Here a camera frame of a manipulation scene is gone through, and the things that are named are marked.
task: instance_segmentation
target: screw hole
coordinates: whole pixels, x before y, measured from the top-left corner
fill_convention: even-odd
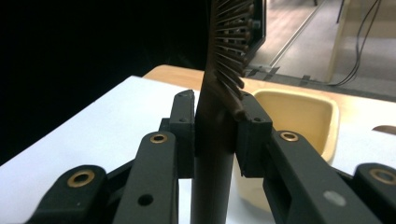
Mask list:
[[[142,196],[139,197],[139,199],[137,200],[137,202],[141,205],[141,206],[148,206],[150,204],[152,204],[152,202],[154,202],[154,198],[152,197],[151,194],[144,194]]]
[[[149,139],[152,143],[159,144],[164,143],[168,140],[168,137],[165,134],[157,133],[150,137]]]
[[[71,188],[80,188],[91,183],[94,178],[95,173],[92,170],[77,171],[67,180],[67,185]]]
[[[280,137],[288,142],[296,142],[298,141],[298,136],[295,133],[281,133]]]
[[[374,168],[370,170],[370,175],[384,184],[396,185],[396,174],[390,171]]]

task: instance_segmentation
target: floor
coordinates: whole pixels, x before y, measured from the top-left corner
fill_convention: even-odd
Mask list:
[[[396,21],[396,14],[391,13],[396,3],[391,0],[383,0],[378,10],[357,76],[342,86],[328,85],[344,79],[356,61],[359,18],[368,11],[370,1],[362,8],[356,6],[359,1],[353,2],[343,14],[344,23],[337,23],[341,0],[322,0],[317,7],[310,0],[267,1],[266,41],[249,68],[271,73],[267,81],[301,86],[302,80],[309,80],[307,88],[396,102],[396,34],[389,28]],[[338,33],[340,24],[342,33]]]

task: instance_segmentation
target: black pole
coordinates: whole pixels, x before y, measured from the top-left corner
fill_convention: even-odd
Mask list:
[[[191,223],[225,223],[233,170],[236,122],[205,85],[196,111],[195,131]]]

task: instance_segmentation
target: black background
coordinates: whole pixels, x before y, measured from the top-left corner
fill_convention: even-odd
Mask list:
[[[205,69],[207,4],[3,1],[0,164],[129,76],[159,64]]]

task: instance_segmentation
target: brush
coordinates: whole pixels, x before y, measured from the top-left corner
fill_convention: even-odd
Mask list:
[[[213,0],[195,116],[191,223],[225,223],[254,14],[253,0]]]

